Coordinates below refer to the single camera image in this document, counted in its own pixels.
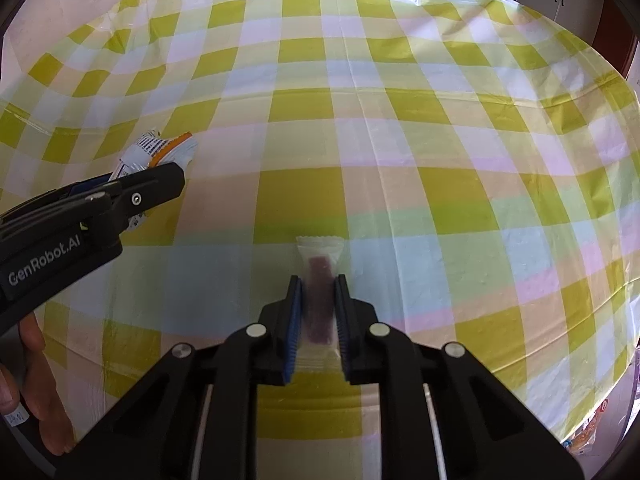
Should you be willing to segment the person left hand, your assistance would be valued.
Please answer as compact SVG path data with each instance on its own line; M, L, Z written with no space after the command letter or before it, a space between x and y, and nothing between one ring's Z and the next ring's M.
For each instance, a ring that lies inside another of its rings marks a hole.
M1 414L17 409L20 396L29 411L39 420L42 442L53 455L61 456L75 446L72 423L56 390L56 381L44 355L46 342L33 313L18 324L25 350L26 370L19 385L9 369L1 363Z

